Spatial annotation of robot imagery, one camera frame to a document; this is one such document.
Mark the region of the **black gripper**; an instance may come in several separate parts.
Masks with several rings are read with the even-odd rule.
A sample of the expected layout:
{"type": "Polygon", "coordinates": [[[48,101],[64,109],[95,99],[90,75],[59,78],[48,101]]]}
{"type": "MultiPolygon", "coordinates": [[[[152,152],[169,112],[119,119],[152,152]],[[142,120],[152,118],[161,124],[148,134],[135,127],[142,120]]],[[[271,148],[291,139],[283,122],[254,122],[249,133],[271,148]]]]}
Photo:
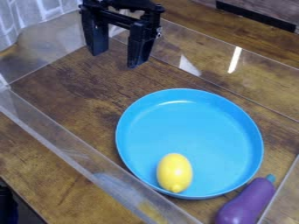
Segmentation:
{"type": "Polygon", "coordinates": [[[151,29],[161,27],[165,7],[154,0],[83,0],[79,8],[91,54],[98,56],[108,49],[108,25],[131,27],[127,66],[136,68],[146,63],[155,43],[151,29]]]}

